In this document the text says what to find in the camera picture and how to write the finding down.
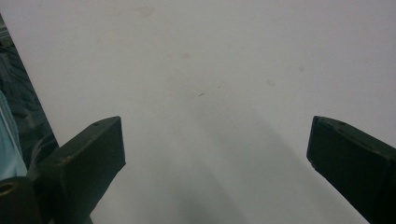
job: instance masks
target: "dark mark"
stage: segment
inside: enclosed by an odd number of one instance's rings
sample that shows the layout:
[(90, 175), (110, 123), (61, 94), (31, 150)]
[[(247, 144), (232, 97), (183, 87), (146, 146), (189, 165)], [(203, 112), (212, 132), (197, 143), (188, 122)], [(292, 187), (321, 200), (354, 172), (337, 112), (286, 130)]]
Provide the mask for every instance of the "dark mark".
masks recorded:
[(140, 13), (141, 17), (146, 18), (154, 13), (155, 7), (138, 7), (136, 10)]
[(184, 59), (190, 59), (191, 55), (189, 53), (185, 53), (185, 54), (183, 54), (183, 58)]
[(274, 87), (276, 85), (276, 82), (274, 82), (271, 79), (267, 79), (266, 82), (267, 82), (268, 86), (271, 86), (271, 87)]

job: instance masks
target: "machine part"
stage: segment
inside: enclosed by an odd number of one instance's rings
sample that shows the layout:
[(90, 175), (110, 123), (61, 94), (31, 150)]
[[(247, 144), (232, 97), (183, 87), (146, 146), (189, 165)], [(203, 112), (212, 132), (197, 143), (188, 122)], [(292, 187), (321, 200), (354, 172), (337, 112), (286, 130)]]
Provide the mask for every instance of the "machine part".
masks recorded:
[(18, 127), (23, 161), (31, 172), (58, 143), (15, 47), (0, 47), (0, 91)]
[(9, 35), (8, 29), (4, 24), (3, 18), (0, 15), (0, 45), (2, 46), (11, 46), (14, 43), (12, 42), (11, 36)]
[(307, 158), (370, 223), (396, 223), (396, 149), (342, 121), (314, 117)]
[(27, 177), (11, 177), (0, 182), (0, 223), (42, 223), (32, 182)]
[(26, 175), (18, 128), (12, 118), (6, 97), (0, 91), (0, 180)]
[(55, 223), (83, 223), (125, 165), (120, 117), (90, 125), (37, 166)]
[(91, 211), (124, 165), (120, 117), (99, 120), (27, 177), (0, 182), (0, 223), (92, 223)]

